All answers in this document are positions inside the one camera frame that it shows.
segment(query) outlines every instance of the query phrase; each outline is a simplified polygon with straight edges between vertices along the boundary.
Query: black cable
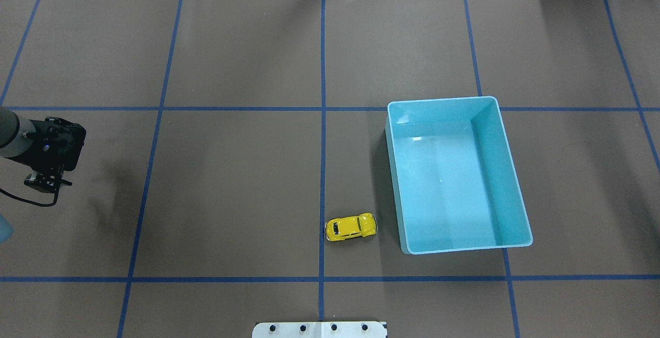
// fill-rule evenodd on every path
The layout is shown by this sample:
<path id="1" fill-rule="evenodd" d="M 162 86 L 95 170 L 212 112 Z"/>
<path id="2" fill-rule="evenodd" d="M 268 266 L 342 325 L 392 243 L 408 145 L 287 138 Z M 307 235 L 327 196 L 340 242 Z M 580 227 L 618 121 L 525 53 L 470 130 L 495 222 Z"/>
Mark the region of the black cable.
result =
<path id="1" fill-rule="evenodd" d="M 37 207 L 52 207 L 55 204 L 57 204 L 57 197 L 59 197 L 59 189 L 57 189 L 55 191 L 55 196 L 53 197 L 53 202 L 51 204 L 41 204 L 40 202 L 31 201 L 31 200 L 28 200 L 28 199 L 23 199 L 23 197 L 18 197 L 16 195 L 12 194 L 12 193 L 6 192 L 2 188 L 0 188 L 0 193 L 2 193 L 4 195 L 7 195 L 8 197 L 10 197 L 14 200 L 18 200 L 18 201 L 21 201 L 21 202 L 26 202 L 27 204 L 36 205 Z"/>

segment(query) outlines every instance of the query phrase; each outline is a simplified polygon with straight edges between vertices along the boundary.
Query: grid square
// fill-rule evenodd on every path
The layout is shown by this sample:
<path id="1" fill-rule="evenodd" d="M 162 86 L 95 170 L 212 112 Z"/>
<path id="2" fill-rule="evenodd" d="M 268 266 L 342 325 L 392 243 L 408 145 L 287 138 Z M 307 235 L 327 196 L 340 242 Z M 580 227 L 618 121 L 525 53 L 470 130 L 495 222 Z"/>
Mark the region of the grid square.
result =
<path id="1" fill-rule="evenodd" d="M 660 106 L 660 0 L 608 0 L 617 28 L 617 36 L 639 101 L 645 107 Z"/>
<path id="2" fill-rule="evenodd" d="M 646 119 L 646 124 L 649 127 L 649 132 L 651 134 L 651 138 L 653 139 L 653 144 L 655 145 L 657 153 L 657 149 L 660 146 L 660 113 L 645 112 L 644 118 Z"/>
<path id="3" fill-rule="evenodd" d="M 321 106 L 320 22 L 320 0 L 184 0 L 167 105 Z"/>
<path id="4" fill-rule="evenodd" d="M 117 336 L 125 284 L 2 282 L 2 336 Z"/>
<path id="5" fill-rule="evenodd" d="M 635 106 L 603 0 L 469 5 L 483 93 L 500 105 Z"/>
<path id="6" fill-rule="evenodd" d="M 521 336 L 651 338 L 660 329 L 658 280 L 523 281 L 514 286 Z"/>
<path id="7" fill-rule="evenodd" d="M 534 244 L 513 275 L 660 272 L 660 176 L 636 112 L 505 112 Z"/>
<path id="8" fill-rule="evenodd" d="M 5 104 L 158 105 L 178 0 L 41 0 Z"/>
<path id="9" fill-rule="evenodd" d="M 156 112 L 19 112 L 52 115 L 87 129 L 78 167 L 65 172 L 57 205 L 39 208 L 0 196 L 14 235 L 0 246 L 2 276 L 125 277 L 140 212 Z M 52 195 L 23 185 L 29 167 L 2 159 L 2 187 L 31 200 Z"/>
<path id="10" fill-rule="evenodd" d="M 165 112 L 135 275 L 318 276 L 320 119 Z"/>
<path id="11" fill-rule="evenodd" d="M 325 242 L 325 275 L 504 275 L 499 249 L 403 254 L 387 155 L 386 119 L 386 112 L 327 115 L 325 220 L 372 212 L 378 233 L 365 239 Z"/>
<path id="12" fill-rule="evenodd" d="M 326 321 L 383 321 L 389 336 L 514 336 L 505 282 L 326 282 L 324 290 Z"/>
<path id="13" fill-rule="evenodd" d="M 133 284 L 123 336 L 251 336 L 257 322 L 315 322 L 316 282 Z"/>
<path id="14" fill-rule="evenodd" d="M 16 51 L 21 45 L 25 28 L 28 26 L 36 0 L 0 0 L 0 94 L 14 62 Z"/>
<path id="15" fill-rule="evenodd" d="M 476 96 L 463 0 L 327 0 L 325 21 L 328 106 Z"/>

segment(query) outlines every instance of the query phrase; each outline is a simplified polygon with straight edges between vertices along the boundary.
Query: white metal bracket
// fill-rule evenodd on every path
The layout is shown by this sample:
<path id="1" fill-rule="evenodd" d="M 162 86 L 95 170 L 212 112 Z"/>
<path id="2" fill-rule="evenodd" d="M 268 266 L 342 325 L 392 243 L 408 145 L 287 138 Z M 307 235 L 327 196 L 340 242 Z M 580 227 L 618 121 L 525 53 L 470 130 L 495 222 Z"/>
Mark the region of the white metal bracket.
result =
<path id="1" fill-rule="evenodd" d="M 387 338 L 386 322 L 258 323 L 252 338 Z"/>

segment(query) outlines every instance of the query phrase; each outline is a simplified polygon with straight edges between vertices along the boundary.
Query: toy car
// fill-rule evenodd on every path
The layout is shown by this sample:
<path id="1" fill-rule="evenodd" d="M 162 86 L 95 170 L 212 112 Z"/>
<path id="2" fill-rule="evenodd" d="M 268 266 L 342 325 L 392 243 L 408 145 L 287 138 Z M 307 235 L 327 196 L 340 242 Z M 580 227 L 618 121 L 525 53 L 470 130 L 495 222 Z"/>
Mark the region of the toy car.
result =
<path id="1" fill-rule="evenodd" d="M 335 218 L 325 223 L 325 237 L 331 242 L 375 235 L 378 225 L 371 213 Z"/>

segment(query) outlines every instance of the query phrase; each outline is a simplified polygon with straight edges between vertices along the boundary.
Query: light blue plastic bin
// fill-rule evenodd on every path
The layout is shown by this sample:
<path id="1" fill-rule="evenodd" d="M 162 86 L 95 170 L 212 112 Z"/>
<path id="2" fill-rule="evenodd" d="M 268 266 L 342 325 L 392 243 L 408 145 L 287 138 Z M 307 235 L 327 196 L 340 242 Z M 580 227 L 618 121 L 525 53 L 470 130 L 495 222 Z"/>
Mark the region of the light blue plastic bin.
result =
<path id="1" fill-rule="evenodd" d="M 7 222 L 7 220 L 0 214 L 0 243 L 9 239 L 14 233 L 14 228 Z"/>
<path id="2" fill-rule="evenodd" d="M 404 253 L 532 244 L 494 97 L 390 103 L 386 136 Z"/>

